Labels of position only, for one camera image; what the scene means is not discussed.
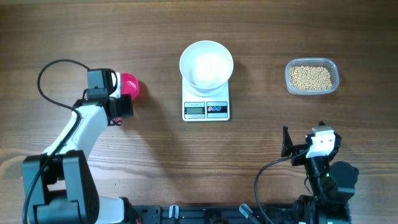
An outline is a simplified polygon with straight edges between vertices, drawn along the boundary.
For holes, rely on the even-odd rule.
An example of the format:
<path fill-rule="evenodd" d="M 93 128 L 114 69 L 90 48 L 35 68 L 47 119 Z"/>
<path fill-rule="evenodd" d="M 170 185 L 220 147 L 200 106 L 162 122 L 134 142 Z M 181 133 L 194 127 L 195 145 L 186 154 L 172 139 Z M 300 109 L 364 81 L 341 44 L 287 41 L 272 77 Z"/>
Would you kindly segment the pink measuring scoop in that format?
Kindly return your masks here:
<path fill-rule="evenodd" d="M 122 117 L 130 117 L 133 115 L 132 105 L 133 100 L 139 95 L 139 82 L 138 79 L 130 73 L 120 73 L 121 75 L 121 96 L 128 95 L 129 100 L 122 100 L 121 108 L 123 111 Z"/>

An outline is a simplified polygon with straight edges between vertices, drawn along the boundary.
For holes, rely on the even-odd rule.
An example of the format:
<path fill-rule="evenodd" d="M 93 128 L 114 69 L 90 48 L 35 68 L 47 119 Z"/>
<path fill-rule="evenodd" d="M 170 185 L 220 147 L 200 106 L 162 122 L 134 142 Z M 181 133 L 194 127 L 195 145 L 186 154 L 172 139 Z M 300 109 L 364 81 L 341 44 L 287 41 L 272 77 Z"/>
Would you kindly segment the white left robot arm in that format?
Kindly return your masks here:
<path fill-rule="evenodd" d="M 72 116 L 58 138 L 22 163 L 25 202 L 23 223 L 119 223 L 120 198 L 100 197 L 87 159 L 100 134 L 131 117 L 139 82 L 130 73 L 89 69 L 83 97 L 69 109 Z"/>

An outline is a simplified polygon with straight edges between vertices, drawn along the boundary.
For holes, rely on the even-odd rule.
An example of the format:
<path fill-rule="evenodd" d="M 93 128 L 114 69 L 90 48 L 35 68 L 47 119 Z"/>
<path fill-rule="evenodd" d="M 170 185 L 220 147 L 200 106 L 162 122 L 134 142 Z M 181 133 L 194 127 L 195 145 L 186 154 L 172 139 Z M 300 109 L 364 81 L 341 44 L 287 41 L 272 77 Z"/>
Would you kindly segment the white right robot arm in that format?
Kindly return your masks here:
<path fill-rule="evenodd" d="M 304 166 L 312 195 L 295 201 L 294 223 L 351 223 L 348 200 L 355 194 L 359 170 L 347 162 L 330 164 L 338 153 L 342 137 L 320 122 L 305 137 L 305 144 L 294 145 L 283 127 L 282 157 L 291 157 L 293 166 Z"/>

